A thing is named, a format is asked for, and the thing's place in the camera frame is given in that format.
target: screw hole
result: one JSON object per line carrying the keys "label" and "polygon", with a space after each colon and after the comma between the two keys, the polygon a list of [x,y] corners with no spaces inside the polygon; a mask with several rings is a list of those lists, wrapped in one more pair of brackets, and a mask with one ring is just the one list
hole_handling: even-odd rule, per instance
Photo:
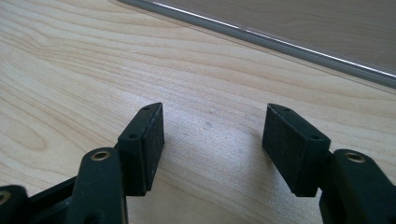
{"label": "screw hole", "polygon": [[137,138],[138,136],[137,136],[137,134],[129,134],[129,136],[128,136],[129,138],[132,138],[132,139],[135,139],[135,138]]}
{"label": "screw hole", "polygon": [[0,205],[6,203],[8,199],[11,197],[11,193],[7,190],[0,191]]}
{"label": "screw hole", "polygon": [[353,152],[347,152],[346,153],[346,157],[350,160],[350,161],[354,161],[354,162],[365,162],[366,160],[363,158],[363,156],[358,155],[356,153]]}
{"label": "screw hole", "polygon": [[102,161],[107,159],[110,156],[110,153],[108,151],[100,151],[100,152],[96,152],[95,154],[93,154],[91,156],[91,159],[93,161]]}
{"label": "screw hole", "polygon": [[99,213],[90,213],[84,218],[84,224],[100,224],[101,216]]}

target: rectangular block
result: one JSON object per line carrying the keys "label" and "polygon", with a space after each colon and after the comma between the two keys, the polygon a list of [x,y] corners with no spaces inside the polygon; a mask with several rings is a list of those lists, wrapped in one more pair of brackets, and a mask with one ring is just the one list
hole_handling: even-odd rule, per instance
{"label": "rectangular block", "polygon": [[330,153],[330,142],[293,110],[267,106],[262,147],[296,196],[315,197],[318,168]]}

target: black plastic bracket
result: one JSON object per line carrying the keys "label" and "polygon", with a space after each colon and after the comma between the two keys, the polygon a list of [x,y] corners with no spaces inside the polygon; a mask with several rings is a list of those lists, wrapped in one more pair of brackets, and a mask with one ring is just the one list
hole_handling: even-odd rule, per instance
{"label": "black plastic bracket", "polygon": [[323,222],[396,223],[396,187],[368,156],[329,151],[331,140],[281,105],[269,104],[262,146],[298,197],[322,189]]}
{"label": "black plastic bracket", "polygon": [[84,156],[78,176],[30,198],[21,186],[1,187],[0,224],[127,223],[125,195],[151,190],[163,145],[163,104],[147,105],[114,147]]}

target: light wood grain surface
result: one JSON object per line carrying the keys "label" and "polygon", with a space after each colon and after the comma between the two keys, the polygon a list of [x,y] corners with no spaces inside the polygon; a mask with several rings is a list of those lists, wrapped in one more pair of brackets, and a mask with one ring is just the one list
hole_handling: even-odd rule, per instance
{"label": "light wood grain surface", "polygon": [[262,151],[268,103],[396,182],[395,91],[125,5],[0,1],[0,185],[34,195],[163,102],[165,147],[131,223],[320,223]]}

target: black 3d-printed part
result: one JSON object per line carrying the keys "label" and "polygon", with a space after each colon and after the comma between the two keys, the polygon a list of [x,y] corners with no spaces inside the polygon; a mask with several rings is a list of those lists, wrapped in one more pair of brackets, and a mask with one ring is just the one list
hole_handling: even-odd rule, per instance
{"label": "black 3d-printed part", "polygon": [[347,214],[342,223],[395,223],[396,188],[373,159],[357,151],[338,149],[332,156],[330,170]]}
{"label": "black 3d-printed part", "polygon": [[163,144],[163,104],[141,108],[116,145],[120,151],[127,196],[144,196],[151,190]]}
{"label": "black 3d-printed part", "polygon": [[25,188],[16,185],[0,187],[0,208],[0,224],[26,223],[31,205]]}
{"label": "black 3d-printed part", "polygon": [[293,110],[269,104],[262,146],[298,197],[315,197],[331,140]]}
{"label": "black 3d-printed part", "polygon": [[90,151],[81,160],[65,223],[127,220],[119,152],[113,147]]}

